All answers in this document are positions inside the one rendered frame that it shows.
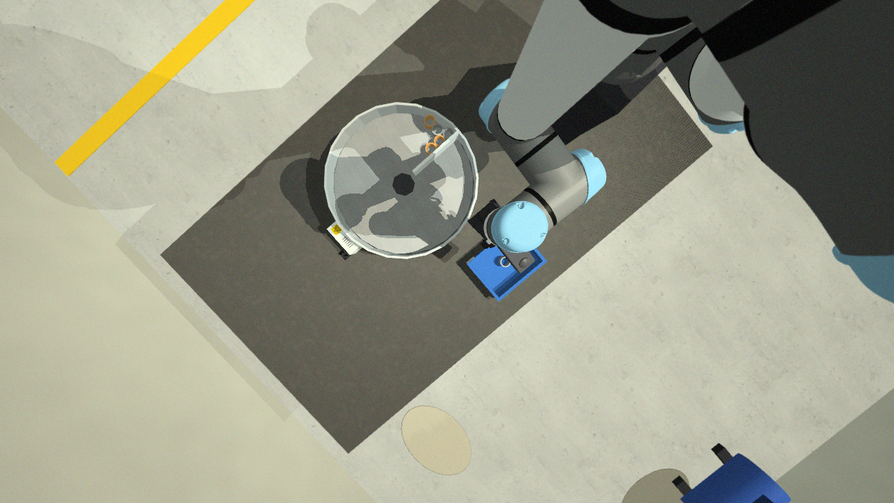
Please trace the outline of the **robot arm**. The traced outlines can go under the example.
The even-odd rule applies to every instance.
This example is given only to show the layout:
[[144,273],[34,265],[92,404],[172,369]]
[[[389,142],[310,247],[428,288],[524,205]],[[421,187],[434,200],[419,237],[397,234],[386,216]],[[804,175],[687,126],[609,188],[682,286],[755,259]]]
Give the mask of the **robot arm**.
[[599,82],[637,82],[661,61],[701,123],[745,131],[836,260],[894,303],[894,0],[543,1],[512,76],[479,106],[530,184],[488,214],[486,242],[518,273],[532,265],[606,183],[598,157],[550,125]]

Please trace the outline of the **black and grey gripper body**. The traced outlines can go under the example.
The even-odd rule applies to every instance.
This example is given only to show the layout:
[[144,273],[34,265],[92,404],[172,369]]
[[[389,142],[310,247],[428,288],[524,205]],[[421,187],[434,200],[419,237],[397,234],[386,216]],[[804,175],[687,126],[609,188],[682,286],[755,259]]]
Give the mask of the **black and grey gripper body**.
[[[487,207],[486,207],[486,206],[487,206]],[[496,206],[497,206],[497,207],[496,207]],[[486,209],[485,209],[485,207],[486,207]],[[496,209],[500,209],[501,206],[500,206],[498,203],[496,203],[496,200],[493,198],[487,205],[485,205],[485,207],[483,207],[482,211],[480,210],[480,211],[478,212],[478,214],[474,214],[474,216],[472,217],[472,219],[467,220],[467,222],[470,223],[470,221],[471,221],[472,225],[471,225],[471,223],[470,223],[470,225],[471,225],[472,227],[474,227],[475,230],[478,230],[478,231],[479,231],[480,235],[481,235],[482,238],[483,238],[483,241],[486,242],[486,241],[488,241],[488,238],[485,236],[485,233],[483,232],[483,222],[485,222],[485,219],[486,219],[486,217],[488,217],[488,214],[489,214],[490,212],[492,212],[492,211],[494,211],[494,210],[496,210]],[[473,225],[474,225],[474,226],[473,226]],[[488,243],[488,242],[486,242],[486,243]],[[496,245],[494,245],[494,243],[490,243],[490,244],[488,244],[488,247],[489,247],[489,248],[493,248],[493,247],[495,247],[495,246],[496,246]]]

